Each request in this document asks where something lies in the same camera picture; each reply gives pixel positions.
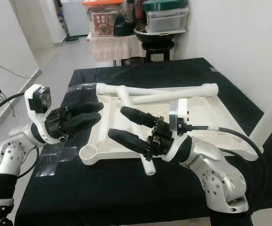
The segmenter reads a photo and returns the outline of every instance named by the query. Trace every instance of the clear tape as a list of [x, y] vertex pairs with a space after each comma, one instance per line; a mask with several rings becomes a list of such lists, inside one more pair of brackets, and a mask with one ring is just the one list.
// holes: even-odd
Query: clear tape
[[66, 93], [70, 93], [70, 92], [73, 92], [73, 91], [76, 91], [76, 90], [81, 90], [81, 89], [84, 89], [84, 90], [96, 90], [96, 83], [84, 83], [84, 84], [78, 84], [78, 85], [75, 85], [75, 86], [70, 86]]
[[72, 161], [78, 155], [77, 147], [63, 147], [64, 143], [46, 145], [36, 165], [35, 177], [54, 176], [58, 163]]

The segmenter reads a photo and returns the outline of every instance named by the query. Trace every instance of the orange lid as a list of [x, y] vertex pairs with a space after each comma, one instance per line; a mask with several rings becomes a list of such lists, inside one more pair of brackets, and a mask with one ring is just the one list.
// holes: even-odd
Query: orange lid
[[83, 2], [83, 5], [88, 6], [88, 5], [102, 5], [102, 4], [118, 4], [122, 2], [123, 0], [85, 0]]

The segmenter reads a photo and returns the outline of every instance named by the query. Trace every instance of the metal bowl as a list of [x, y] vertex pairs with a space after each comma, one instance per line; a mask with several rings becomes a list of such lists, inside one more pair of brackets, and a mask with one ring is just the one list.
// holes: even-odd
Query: metal bowl
[[145, 30], [146, 24], [138, 25], [134, 28], [135, 35], [143, 43], [160, 43], [164, 41], [170, 41], [176, 34], [159, 34], [150, 35]]

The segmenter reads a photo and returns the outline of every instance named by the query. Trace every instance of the white tube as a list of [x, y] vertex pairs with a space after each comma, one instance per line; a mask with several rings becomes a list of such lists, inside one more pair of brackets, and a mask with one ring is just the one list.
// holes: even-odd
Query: white tube
[[[104, 83], [97, 83], [96, 85], [96, 93], [98, 95], [105, 95], [105, 94], [117, 94], [117, 87], [118, 86], [111, 86]], [[133, 96], [141, 96], [141, 95], [152, 95], [158, 93], [165, 93], [165, 90], [158, 90], [158, 89], [142, 89], [142, 88], [135, 88], [135, 87], [126, 87], [129, 95]]]
[[217, 95], [219, 88], [217, 84], [204, 84], [198, 87], [194, 87], [191, 89], [184, 89], [178, 91], [171, 91], [161, 94], [153, 94], [150, 96], [141, 96], [134, 97], [131, 99], [131, 102], [134, 105], [144, 104], [149, 102], [158, 102], [158, 101], [168, 101], [168, 100], [176, 100], [179, 98], [189, 98], [189, 97], [198, 97], [198, 96], [206, 96], [211, 97]]
[[[126, 86], [119, 86], [117, 88], [117, 94], [119, 98], [122, 100], [122, 103], [124, 106], [131, 107], [131, 101], [130, 101], [130, 96], [128, 93], [128, 89]], [[130, 122], [131, 127], [132, 127], [132, 132], [133, 134], [137, 135], [140, 139], [144, 140], [144, 136], [142, 134], [142, 131], [140, 130], [139, 125], [137, 125], [134, 122]], [[154, 166], [153, 161], [147, 161], [142, 154], [140, 154], [140, 158], [143, 164], [143, 168], [145, 170], [146, 175], [154, 175], [156, 172], [156, 168]]]
[[254, 130], [250, 134], [249, 138], [256, 144], [260, 149], [272, 133], [272, 103], [266, 110]]

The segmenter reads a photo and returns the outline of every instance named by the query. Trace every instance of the white wall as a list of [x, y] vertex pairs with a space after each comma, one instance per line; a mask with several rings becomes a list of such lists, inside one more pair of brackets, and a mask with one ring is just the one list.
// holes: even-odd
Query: white wall
[[53, 47], [39, 1], [13, 0], [23, 33], [33, 53]]
[[[0, 0], [0, 64], [25, 77], [39, 70], [9, 0]], [[0, 69], [0, 88], [6, 96], [17, 93], [28, 81]]]
[[66, 32], [59, 22], [53, 0], [39, 0], [48, 30], [54, 43], [61, 43]]
[[175, 58], [204, 57], [263, 111], [272, 102], [272, 1], [189, 0]]

